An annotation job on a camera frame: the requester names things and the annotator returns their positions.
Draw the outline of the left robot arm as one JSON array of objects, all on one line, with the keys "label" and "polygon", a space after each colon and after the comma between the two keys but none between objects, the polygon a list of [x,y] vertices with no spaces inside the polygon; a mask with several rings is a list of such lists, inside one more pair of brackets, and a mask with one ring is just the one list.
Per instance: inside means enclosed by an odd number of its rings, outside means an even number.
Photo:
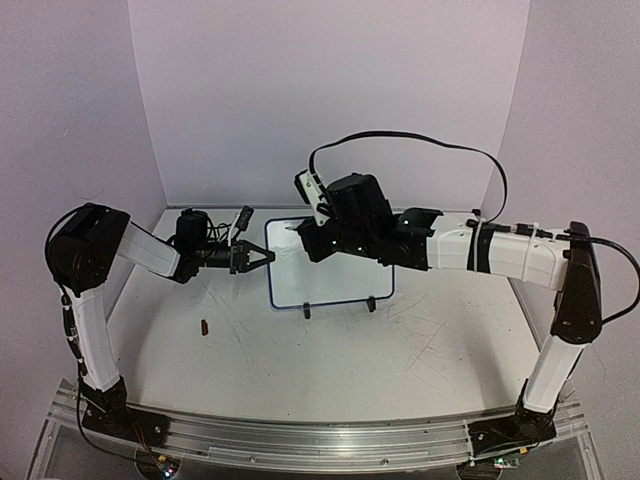
[{"label": "left robot arm", "polygon": [[63,216],[45,241],[45,262],[58,286],[67,344],[78,369],[79,424],[92,432],[162,444],[167,416],[132,408],[116,364],[104,309],[105,285],[116,258],[178,284],[203,268],[251,272],[275,261],[274,252],[240,238],[253,210],[243,207],[230,224],[216,225],[201,210],[183,210],[174,234],[160,239],[124,211],[86,203]]}]

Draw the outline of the left circuit board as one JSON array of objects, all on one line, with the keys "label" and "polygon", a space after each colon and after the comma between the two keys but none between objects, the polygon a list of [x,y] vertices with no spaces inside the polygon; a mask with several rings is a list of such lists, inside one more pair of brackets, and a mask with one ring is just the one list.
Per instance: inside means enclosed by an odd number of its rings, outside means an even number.
[{"label": "left circuit board", "polygon": [[152,455],[152,460],[165,479],[173,478],[179,471],[180,463],[165,455]]}]

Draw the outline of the small blue-framed whiteboard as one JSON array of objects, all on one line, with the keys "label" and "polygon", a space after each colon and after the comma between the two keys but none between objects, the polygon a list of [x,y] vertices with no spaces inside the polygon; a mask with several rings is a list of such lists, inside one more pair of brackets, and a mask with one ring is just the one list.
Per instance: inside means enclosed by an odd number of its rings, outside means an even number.
[{"label": "small blue-framed whiteboard", "polygon": [[311,262],[297,232],[285,230],[301,222],[300,217],[272,218],[264,226],[267,249],[276,254],[276,260],[267,266],[273,308],[301,309],[304,302],[343,302],[369,296],[379,301],[395,294],[395,270],[391,266],[343,253]]}]

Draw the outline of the circuit board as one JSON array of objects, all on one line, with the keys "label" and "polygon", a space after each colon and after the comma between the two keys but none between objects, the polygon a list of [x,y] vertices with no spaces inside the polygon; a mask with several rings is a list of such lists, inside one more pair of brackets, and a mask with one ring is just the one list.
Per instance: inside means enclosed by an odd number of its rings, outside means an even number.
[{"label": "circuit board", "polygon": [[165,455],[152,455],[152,460],[165,479],[173,478],[179,471],[180,463]]},{"label": "circuit board", "polygon": [[493,467],[497,470],[517,469],[523,457],[519,452],[501,455],[493,459]]}]

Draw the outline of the right circuit board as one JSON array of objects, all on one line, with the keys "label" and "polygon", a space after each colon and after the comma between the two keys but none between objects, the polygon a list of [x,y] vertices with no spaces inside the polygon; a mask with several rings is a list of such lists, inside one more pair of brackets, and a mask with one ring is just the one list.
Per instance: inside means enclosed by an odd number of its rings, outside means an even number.
[{"label": "right circuit board", "polygon": [[501,455],[493,459],[493,467],[497,470],[517,469],[523,457],[519,452]]}]

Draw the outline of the black whiteboard stand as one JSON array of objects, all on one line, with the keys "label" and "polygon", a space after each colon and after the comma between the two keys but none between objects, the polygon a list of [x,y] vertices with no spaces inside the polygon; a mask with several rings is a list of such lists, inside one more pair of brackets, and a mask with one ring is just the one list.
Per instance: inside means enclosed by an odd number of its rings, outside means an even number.
[{"label": "black whiteboard stand", "polygon": [[343,302],[329,302],[329,303],[319,303],[319,304],[311,304],[309,302],[304,302],[301,305],[301,309],[303,312],[303,316],[306,320],[309,320],[312,317],[312,308],[313,307],[322,307],[322,306],[337,306],[337,305],[347,305],[354,303],[364,303],[367,306],[367,309],[370,313],[373,313],[377,310],[377,299],[374,296],[369,296],[366,299],[356,299],[349,300]]}]

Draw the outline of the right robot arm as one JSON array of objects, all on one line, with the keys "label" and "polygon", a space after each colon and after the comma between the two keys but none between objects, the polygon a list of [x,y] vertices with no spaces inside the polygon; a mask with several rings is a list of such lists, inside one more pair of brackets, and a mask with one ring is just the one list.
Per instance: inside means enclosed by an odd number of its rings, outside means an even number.
[{"label": "right robot arm", "polygon": [[296,231],[314,263],[343,253],[382,266],[496,275],[555,292],[550,333],[513,414],[469,427],[477,455],[553,439],[561,390],[583,350],[606,324],[639,305],[633,300],[628,307],[603,315],[595,246],[619,252],[633,268],[639,263],[619,244],[591,236],[583,223],[544,230],[535,224],[500,225],[433,209],[395,213],[370,174],[351,174],[324,185],[318,175],[304,170],[295,176],[294,185],[312,209]]}]

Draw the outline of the aluminium front rail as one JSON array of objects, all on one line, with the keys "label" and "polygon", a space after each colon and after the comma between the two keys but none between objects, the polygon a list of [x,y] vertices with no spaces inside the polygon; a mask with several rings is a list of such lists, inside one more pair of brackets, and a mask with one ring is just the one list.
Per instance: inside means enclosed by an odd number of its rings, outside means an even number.
[{"label": "aluminium front rail", "polygon": [[60,385],[54,418],[79,423],[101,440],[148,445],[170,457],[277,472],[372,473],[413,471],[479,462],[524,449],[543,448],[587,432],[573,399],[560,402],[552,425],[526,436],[508,409],[462,415],[356,423],[295,423],[187,414],[131,403],[127,423],[104,406],[77,406],[76,390]]}]

